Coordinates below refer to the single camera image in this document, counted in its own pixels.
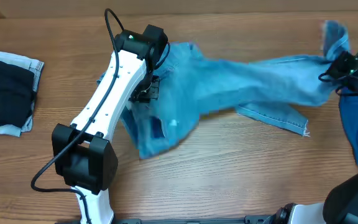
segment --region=denim leg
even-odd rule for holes
[[[350,51],[347,29],[336,21],[326,21],[323,27],[323,54],[326,59],[334,61],[343,51]]]
[[[235,109],[240,115],[309,136],[308,119],[286,103],[246,103]]]
[[[193,97],[200,114],[251,102],[320,106],[336,88],[318,80],[330,65],[319,56],[286,57],[280,63],[198,60],[190,64],[181,69],[178,82],[195,86]]]

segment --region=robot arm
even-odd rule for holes
[[[117,171],[118,160],[110,141],[127,103],[148,102],[151,98],[158,97],[158,93],[150,91],[151,86],[155,86],[158,81],[157,77],[153,77],[153,71],[163,63],[170,48],[163,29],[152,25],[148,25],[143,34],[124,30],[115,37],[115,44],[119,68],[110,92],[108,89],[116,70],[115,52],[102,82],[85,108],[71,122],[70,127],[57,124],[52,133],[54,156],[60,154],[72,139],[78,138],[78,141],[55,161],[55,168],[67,185],[81,192],[86,198],[87,208],[82,196],[77,194],[82,214],[81,224],[89,223],[89,220],[92,224],[112,222],[114,213],[109,203],[108,187]],[[166,45],[168,52],[157,64]],[[106,93],[106,101],[86,128],[91,115]],[[89,144],[88,147],[82,145],[83,142]]]
[[[121,115],[125,104],[128,102],[132,93],[138,84],[145,78],[147,73],[147,66],[145,59],[140,60],[136,54],[122,50],[118,53],[120,68],[118,70],[118,77],[106,103],[102,105],[94,122],[86,130],[86,133],[92,135],[100,135],[103,139],[112,140],[117,121]],[[96,89],[91,100],[81,111],[81,113],[74,118],[71,124],[76,124],[77,130],[82,130],[88,122],[88,118],[93,114],[95,108],[98,106],[104,94],[107,92],[110,83],[113,80],[114,71],[116,69],[116,56],[111,55],[111,61],[106,74]]]

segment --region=black bracket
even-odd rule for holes
[[[56,125],[52,133],[54,156],[80,133],[74,127]],[[81,146],[84,141],[89,142],[89,147]],[[56,160],[55,168],[67,185],[83,187],[97,195],[110,186],[118,168],[118,159],[110,141],[99,134],[84,133],[66,154]]]
[[[140,60],[145,60],[147,65],[147,74],[137,85],[135,96],[143,91],[148,91],[153,80],[153,71],[161,59],[165,46],[168,43],[168,37],[162,28],[148,25],[143,34],[124,30],[114,38],[117,50],[125,50],[137,55]]]
[[[244,218],[200,218],[188,220],[140,220],[138,218],[130,218],[114,220],[113,224],[263,224],[268,217],[270,217],[270,215],[247,215]]]
[[[328,194],[323,217],[327,224],[358,224],[358,174]]]
[[[131,98],[129,100],[131,100],[132,102],[139,101],[141,103],[150,103],[151,99],[157,100],[160,91],[159,87],[160,77],[154,75],[148,89],[141,90],[140,88],[136,88],[132,92]]]

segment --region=light blue denim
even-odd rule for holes
[[[121,115],[140,158],[177,145],[200,115],[227,108],[307,136],[308,120],[290,105],[325,103],[337,86],[319,81],[318,76],[342,51],[350,50],[344,26],[327,21],[324,33],[324,57],[296,55],[254,63],[212,60],[195,44],[171,44],[166,61],[154,71],[160,77],[158,99],[136,102]]]

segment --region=wooden table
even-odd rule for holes
[[[358,12],[120,19],[126,29],[142,32],[153,24],[171,40],[199,43],[208,57],[241,62],[320,54],[325,19],[345,23],[358,49]],[[0,136],[0,223],[78,218],[73,194],[34,192],[30,180],[52,158],[55,125],[70,124],[108,66],[112,46],[104,19],[0,19],[0,51],[45,62],[33,130],[20,138]],[[320,108],[298,107],[310,119],[310,138],[223,111],[204,117],[177,148],[143,161],[118,124],[112,143],[119,158],[110,187],[112,209],[119,218],[243,217],[273,213],[290,202],[322,202],[357,173],[337,103],[333,95]],[[65,187],[54,168],[37,184]]]

